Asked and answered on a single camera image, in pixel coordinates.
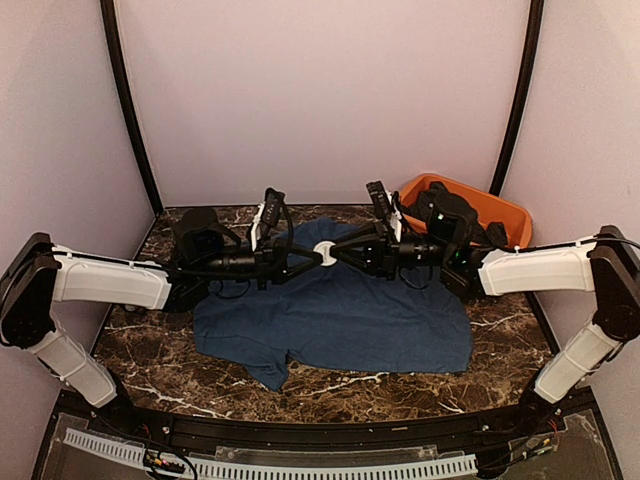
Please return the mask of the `round yellow grey brooch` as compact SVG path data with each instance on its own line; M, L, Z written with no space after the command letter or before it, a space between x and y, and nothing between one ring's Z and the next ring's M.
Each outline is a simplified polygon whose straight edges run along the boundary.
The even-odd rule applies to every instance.
M331 248L334 245L333 241L323 240L314 246L313 251L322 257L322 267L331 267L337 263L337 259L331 254Z

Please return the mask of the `blue t-shirt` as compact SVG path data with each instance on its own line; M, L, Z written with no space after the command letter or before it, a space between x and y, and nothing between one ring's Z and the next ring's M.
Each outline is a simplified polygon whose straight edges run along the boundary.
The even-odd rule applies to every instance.
M194 310L195 346L272 391L288 379L290 360L360 372L464 372L470 320L439 274L418 267L386 280L339 262L265 290L211 285Z

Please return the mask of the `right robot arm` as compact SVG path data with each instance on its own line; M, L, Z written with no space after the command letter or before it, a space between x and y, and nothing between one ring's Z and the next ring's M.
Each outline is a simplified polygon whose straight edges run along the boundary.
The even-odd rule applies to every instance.
M436 267L447 290L461 299L516 292L592 292L591 319L537 374L510 424L534 432L584 377L639 335L638 244L614 226L594 236L541 247L509 247L502 224L482 227L477 211L437 183L420 193L415 211L426 231L413 230L400 206L380 183L369 193L376 221L327 247L330 258L369 275L392 279L403 269Z

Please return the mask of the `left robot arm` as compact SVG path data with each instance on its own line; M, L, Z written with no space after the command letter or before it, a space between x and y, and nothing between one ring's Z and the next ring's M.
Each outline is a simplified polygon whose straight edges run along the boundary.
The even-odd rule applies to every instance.
M260 204L242 240L222 225L214 209L187 211L173 224L174 262L123 260L82 253L33 234L1 277L1 343L33 354L63 383L96 408L120 436L141 427L140 412L119 392L106 367L69 336L57 319L55 302L88 301L185 312L209 293L214 281L250 281L259 287L282 284L319 266L322 252L269 233L284 207Z

